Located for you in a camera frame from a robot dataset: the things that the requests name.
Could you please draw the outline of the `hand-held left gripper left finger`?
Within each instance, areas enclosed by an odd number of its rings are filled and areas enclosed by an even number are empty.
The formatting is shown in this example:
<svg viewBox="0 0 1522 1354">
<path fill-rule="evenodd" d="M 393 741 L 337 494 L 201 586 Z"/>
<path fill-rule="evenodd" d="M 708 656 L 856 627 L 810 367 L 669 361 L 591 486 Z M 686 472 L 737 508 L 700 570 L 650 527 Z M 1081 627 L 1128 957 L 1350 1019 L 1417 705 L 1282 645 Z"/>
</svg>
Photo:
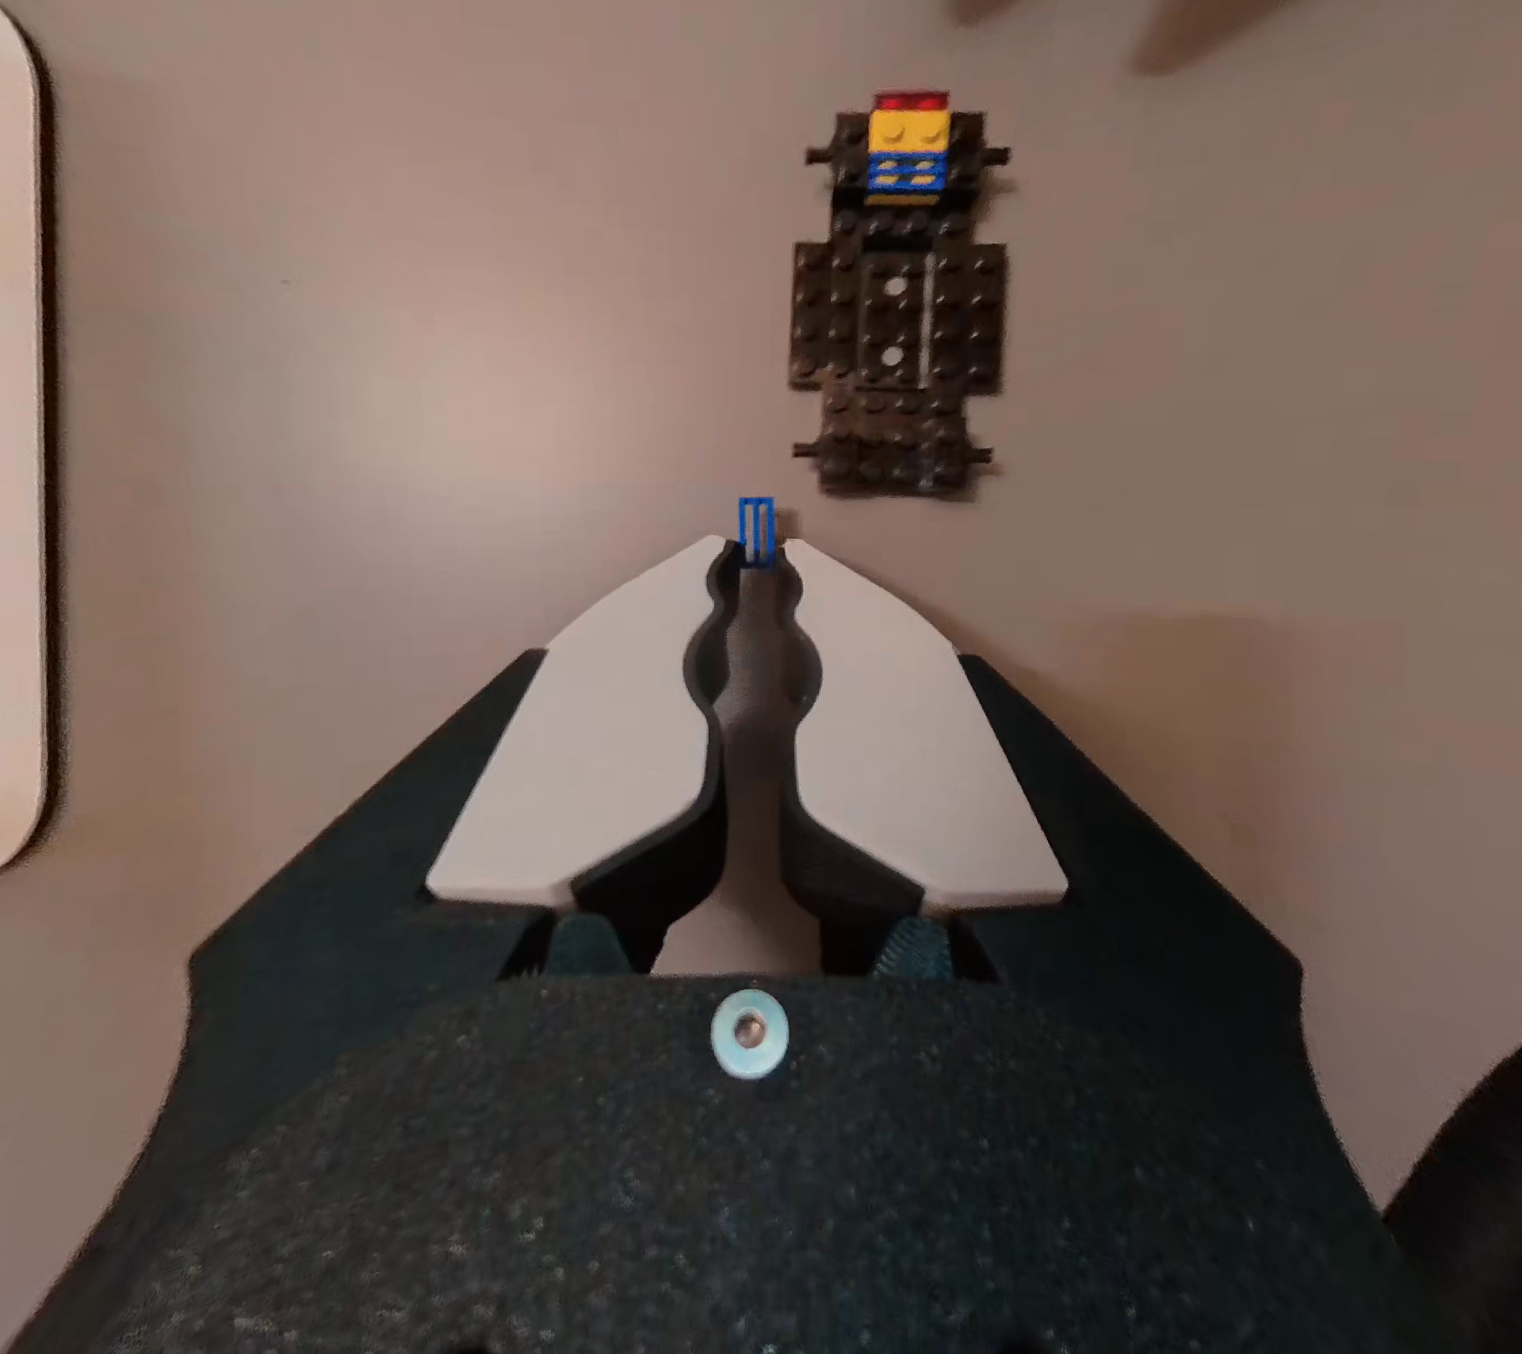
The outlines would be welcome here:
<svg viewBox="0 0 1522 1354">
<path fill-rule="evenodd" d="M 710 640 L 726 538 L 697 538 L 561 627 L 426 873 L 445 902 L 566 909 L 696 816 L 719 760 Z"/>
</svg>

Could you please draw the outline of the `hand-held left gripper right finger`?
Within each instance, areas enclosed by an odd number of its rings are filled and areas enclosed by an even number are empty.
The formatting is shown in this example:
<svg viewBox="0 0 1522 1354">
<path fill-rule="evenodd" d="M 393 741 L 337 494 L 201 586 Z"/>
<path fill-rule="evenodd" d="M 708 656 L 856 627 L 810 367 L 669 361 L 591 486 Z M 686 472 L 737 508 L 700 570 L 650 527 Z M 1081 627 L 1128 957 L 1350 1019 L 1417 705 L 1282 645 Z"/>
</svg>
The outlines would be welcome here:
<svg viewBox="0 0 1522 1354">
<path fill-rule="evenodd" d="M 811 657 L 794 730 L 807 821 L 907 879 L 930 911 L 1062 900 L 1068 876 L 952 640 L 818 546 L 784 550 Z"/>
</svg>

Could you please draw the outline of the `small yellow lego piece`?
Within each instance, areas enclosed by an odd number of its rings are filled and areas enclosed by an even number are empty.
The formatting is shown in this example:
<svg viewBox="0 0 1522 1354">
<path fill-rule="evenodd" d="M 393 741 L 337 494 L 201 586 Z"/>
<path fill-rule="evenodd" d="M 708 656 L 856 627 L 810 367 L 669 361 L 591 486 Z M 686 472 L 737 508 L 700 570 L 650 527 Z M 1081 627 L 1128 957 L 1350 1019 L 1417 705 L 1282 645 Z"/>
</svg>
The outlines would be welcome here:
<svg viewBox="0 0 1522 1354">
<path fill-rule="evenodd" d="M 867 152 L 872 158 L 911 163 L 945 158 L 952 114 L 949 107 L 873 107 Z"/>
</svg>

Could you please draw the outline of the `black lego chassis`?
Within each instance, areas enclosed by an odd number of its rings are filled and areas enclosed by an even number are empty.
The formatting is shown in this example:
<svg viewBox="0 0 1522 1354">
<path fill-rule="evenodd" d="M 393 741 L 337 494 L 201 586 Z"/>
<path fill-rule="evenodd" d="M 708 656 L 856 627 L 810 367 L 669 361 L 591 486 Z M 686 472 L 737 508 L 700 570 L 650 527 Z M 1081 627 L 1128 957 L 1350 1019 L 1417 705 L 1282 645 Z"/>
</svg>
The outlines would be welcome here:
<svg viewBox="0 0 1522 1354">
<path fill-rule="evenodd" d="M 952 167 L 932 204 L 864 201 L 872 101 L 805 152 L 827 171 L 827 226 L 792 247 L 788 385 L 819 408 L 791 453 L 827 497 L 956 500 L 995 464 L 968 405 L 1003 385 L 1010 258 L 979 218 L 1011 153 L 981 110 L 949 95 L 949 112 Z"/>
</svg>

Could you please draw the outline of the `white book stand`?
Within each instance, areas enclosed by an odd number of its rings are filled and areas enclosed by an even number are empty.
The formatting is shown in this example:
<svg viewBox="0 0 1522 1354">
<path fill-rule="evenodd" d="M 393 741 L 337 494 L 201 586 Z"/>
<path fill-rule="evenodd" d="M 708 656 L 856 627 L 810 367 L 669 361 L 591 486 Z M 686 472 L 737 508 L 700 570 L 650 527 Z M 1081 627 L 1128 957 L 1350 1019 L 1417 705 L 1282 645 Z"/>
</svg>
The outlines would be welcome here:
<svg viewBox="0 0 1522 1354">
<path fill-rule="evenodd" d="M 49 99 L 31 41 L 1 14 L 1 863 L 54 792 Z"/>
</svg>

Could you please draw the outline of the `black round cushion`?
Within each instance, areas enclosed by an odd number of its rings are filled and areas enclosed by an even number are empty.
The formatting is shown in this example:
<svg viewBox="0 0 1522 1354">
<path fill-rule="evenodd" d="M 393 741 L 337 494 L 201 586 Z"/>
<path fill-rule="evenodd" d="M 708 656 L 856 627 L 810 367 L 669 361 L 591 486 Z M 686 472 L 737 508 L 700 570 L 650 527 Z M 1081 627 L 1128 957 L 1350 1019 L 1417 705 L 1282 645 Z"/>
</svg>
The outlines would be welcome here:
<svg viewBox="0 0 1522 1354">
<path fill-rule="evenodd" d="M 1520 1052 L 1461 1100 L 1382 1220 L 1461 1349 L 1520 1349 Z"/>
</svg>

